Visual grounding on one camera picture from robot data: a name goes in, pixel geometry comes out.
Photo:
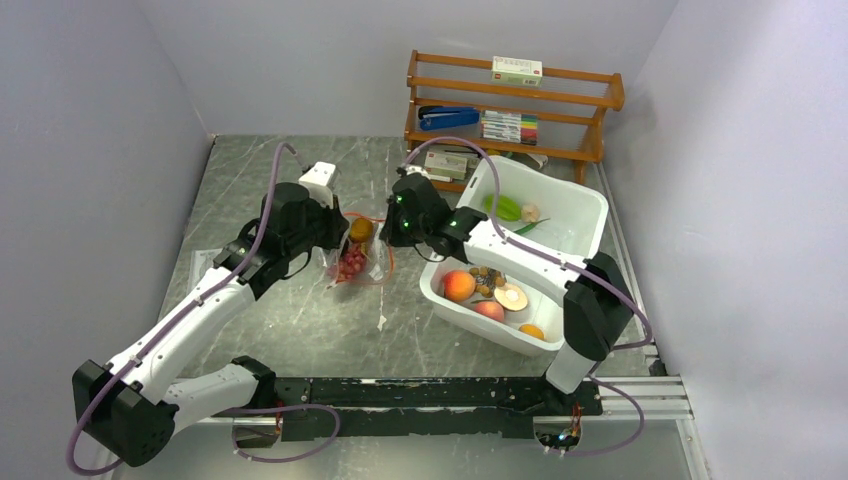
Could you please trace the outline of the red grape bunch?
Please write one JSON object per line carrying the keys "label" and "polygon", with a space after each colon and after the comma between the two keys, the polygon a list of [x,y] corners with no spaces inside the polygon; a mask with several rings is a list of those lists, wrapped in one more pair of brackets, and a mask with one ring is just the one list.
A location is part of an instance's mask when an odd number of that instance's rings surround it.
{"label": "red grape bunch", "polygon": [[351,244],[337,263],[337,280],[345,282],[359,275],[368,263],[362,243]]}

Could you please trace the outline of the clear zip top bag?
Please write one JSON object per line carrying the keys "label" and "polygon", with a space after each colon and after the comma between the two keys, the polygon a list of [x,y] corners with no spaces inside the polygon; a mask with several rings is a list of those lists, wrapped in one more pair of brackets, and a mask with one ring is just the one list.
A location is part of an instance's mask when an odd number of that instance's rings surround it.
{"label": "clear zip top bag", "polygon": [[387,283],[395,269],[393,250],[380,239],[385,215],[345,212],[348,230],[341,245],[327,256],[329,287],[378,286]]}

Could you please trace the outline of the green starfruit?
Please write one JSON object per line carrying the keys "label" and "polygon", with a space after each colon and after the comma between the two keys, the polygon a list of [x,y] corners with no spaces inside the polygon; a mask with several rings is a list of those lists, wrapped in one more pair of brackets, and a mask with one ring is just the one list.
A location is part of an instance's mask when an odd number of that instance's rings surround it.
{"label": "green starfruit", "polygon": [[495,208],[495,216],[505,222],[518,222],[522,219],[522,207],[511,198],[505,195],[499,195],[495,199],[494,194],[487,195],[483,200],[483,207],[486,212],[491,212],[494,203],[497,203]]}

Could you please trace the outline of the white garlic bulb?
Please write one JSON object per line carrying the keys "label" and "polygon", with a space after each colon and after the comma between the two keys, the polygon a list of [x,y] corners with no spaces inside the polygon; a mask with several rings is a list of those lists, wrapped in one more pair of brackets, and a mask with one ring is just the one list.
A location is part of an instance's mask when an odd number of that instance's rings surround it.
{"label": "white garlic bulb", "polygon": [[525,204],[521,207],[521,221],[525,223],[535,223],[541,219],[539,208],[535,204]]}

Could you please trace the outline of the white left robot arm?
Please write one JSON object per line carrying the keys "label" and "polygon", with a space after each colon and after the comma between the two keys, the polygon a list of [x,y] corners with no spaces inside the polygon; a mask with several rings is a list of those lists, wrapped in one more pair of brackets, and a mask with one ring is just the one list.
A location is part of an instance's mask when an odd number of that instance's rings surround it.
{"label": "white left robot arm", "polygon": [[65,452],[69,468],[94,476],[74,458],[82,434],[140,466],[184,428],[219,413],[261,416],[281,407],[276,375],[248,356],[219,371],[179,383],[196,351],[272,285],[292,277],[289,264],[313,248],[340,244],[348,222],[326,182],[273,183],[262,215],[224,248],[198,286],[136,343],[104,365],[92,360],[73,374],[77,423]]}

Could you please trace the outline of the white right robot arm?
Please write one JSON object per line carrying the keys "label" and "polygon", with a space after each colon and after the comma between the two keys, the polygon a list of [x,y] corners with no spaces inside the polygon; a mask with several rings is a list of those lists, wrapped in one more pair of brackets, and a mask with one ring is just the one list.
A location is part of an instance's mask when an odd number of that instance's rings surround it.
{"label": "white right robot arm", "polygon": [[564,344],[544,373],[542,406],[562,414],[578,399],[578,385],[614,350],[641,312],[614,260],[581,258],[508,233],[494,214],[452,208],[431,181],[400,177],[387,200],[383,239],[393,247],[424,244],[437,257],[492,267],[540,292],[562,310]]}

